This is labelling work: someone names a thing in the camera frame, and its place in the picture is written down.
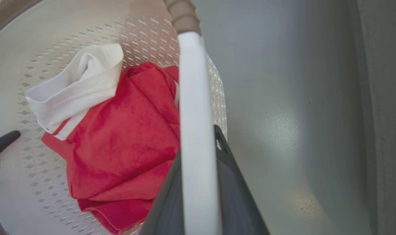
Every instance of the white plastic basket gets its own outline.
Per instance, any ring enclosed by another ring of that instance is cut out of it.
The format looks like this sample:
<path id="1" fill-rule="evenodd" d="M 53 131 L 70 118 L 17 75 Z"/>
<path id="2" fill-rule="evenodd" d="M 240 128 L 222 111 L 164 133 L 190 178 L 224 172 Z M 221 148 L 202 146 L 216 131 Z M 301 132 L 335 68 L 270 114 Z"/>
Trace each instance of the white plastic basket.
<path id="1" fill-rule="evenodd" d="M 0 223 L 8 234 L 109 234 L 70 197 L 66 162 L 42 143 L 44 131 L 22 94 L 92 44 L 120 43 L 124 67 L 177 65 L 170 18 L 161 0 L 43 0 L 0 31 L 0 135 L 22 133 L 0 155 Z M 209 57 L 207 62 L 213 121 L 227 136 L 223 84 Z"/>

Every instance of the perforated basket wall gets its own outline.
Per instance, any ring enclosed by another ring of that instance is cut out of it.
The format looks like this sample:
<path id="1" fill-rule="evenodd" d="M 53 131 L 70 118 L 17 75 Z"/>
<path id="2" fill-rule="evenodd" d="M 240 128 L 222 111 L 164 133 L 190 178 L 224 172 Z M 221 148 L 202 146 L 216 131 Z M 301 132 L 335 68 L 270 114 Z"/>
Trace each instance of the perforated basket wall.
<path id="1" fill-rule="evenodd" d="M 178 65 L 177 35 L 160 2 L 46 0 L 0 32 L 0 133 L 22 133 L 0 158 L 0 221 L 9 234 L 108 234 L 70 197 L 66 162 L 42 143 L 44 130 L 23 93 L 89 45 L 120 43 L 123 67 Z M 214 123 L 226 136 L 223 84 L 209 57 L 208 71 Z"/>

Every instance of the gray floor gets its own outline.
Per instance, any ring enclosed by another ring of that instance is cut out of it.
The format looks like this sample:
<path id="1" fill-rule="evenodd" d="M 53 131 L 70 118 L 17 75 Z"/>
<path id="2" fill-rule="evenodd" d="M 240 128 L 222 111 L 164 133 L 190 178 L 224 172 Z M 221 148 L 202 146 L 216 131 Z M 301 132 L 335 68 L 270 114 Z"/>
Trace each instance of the gray floor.
<path id="1" fill-rule="evenodd" d="M 271 233 L 370 234 L 347 2 L 195 3 L 229 145 Z"/>

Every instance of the red garment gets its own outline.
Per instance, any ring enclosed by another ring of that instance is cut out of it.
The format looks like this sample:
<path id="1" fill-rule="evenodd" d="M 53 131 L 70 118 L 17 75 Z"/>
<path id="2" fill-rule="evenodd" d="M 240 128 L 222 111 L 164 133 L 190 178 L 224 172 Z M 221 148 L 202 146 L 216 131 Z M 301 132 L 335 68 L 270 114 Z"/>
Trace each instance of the red garment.
<path id="1" fill-rule="evenodd" d="M 66 159 L 80 209 L 113 234 L 145 220 L 179 150 L 178 73 L 150 62 L 127 68 L 115 97 L 90 108 L 67 140 L 42 138 Z"/>

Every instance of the brown ribbed joint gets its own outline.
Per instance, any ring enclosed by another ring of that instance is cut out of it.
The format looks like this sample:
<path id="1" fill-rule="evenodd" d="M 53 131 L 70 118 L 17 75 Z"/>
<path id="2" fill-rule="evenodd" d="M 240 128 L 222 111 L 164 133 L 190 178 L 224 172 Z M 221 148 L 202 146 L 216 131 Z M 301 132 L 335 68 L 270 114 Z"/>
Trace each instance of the brown ribbed joint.
<path id="1" fill-rule="evenodd" d="M 165 0 L 165 3 L 172 16 L 172 25 L 177 33 L 193 31 L 201 35 L 200 21 L 192 1 Z"/>

